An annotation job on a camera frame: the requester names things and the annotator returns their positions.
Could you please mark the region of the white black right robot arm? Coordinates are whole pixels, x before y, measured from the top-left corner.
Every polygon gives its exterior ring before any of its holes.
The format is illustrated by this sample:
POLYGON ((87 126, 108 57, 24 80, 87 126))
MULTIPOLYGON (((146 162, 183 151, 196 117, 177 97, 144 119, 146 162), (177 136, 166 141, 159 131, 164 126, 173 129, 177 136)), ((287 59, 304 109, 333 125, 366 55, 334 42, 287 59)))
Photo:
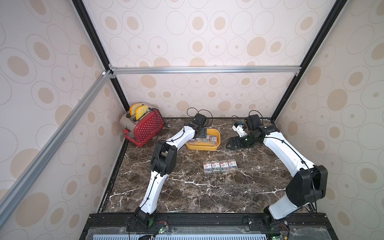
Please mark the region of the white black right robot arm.
POLYGON ((328 170, 300 154, 275 125, 259 125, 246 133, 244 125, 237 122, 232 129, 238 135, 229 139, 226 148, 236 150, 262 143, 274 152, 292 176, 285 194, 264 209, 264 227, 272 229, 286 216, 308 205, 316 214, 317 201, 326 195, 328 170))

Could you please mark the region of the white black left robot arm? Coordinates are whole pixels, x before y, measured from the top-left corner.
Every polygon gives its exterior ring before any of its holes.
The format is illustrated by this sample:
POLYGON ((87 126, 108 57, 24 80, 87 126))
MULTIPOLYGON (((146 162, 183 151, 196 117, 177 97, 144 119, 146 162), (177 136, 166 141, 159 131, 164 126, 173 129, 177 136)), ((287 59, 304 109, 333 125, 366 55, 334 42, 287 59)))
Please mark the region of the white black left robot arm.
POLYGON ((198 136, 203 125, 189 123, 173 137, 159 140, 151 159, 151 177, 143 201, 135 211, 135 217, 142 226, 149 229, 154 224, 154 213, 167 177, 176 166, 178 150, 198 136))

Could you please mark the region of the clear paper clip box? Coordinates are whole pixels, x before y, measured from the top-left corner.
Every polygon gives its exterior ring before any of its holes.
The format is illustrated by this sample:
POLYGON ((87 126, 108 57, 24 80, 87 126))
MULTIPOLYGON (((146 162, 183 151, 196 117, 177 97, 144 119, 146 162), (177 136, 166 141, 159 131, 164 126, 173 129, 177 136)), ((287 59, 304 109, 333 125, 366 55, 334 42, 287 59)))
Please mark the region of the clear paper clip box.
POLYGON ((235 160, 228 160, 230 171, 236 171, 238 169, 237 162, 235 160))
POLYGON ((219 161, 212 161, 211 164, 212 164, 213 173, 221 172, 221 166, 219 161))
POLYGON ((204 162, 203 167, 204 167, 204 173, 208 174, 213 172, 213 167, 211 162, 204 162))
POLYGON ((227 161, 220 161, 219 163, 220 163, 221 172, 225 173, 230 171, 230 167, 227 161))

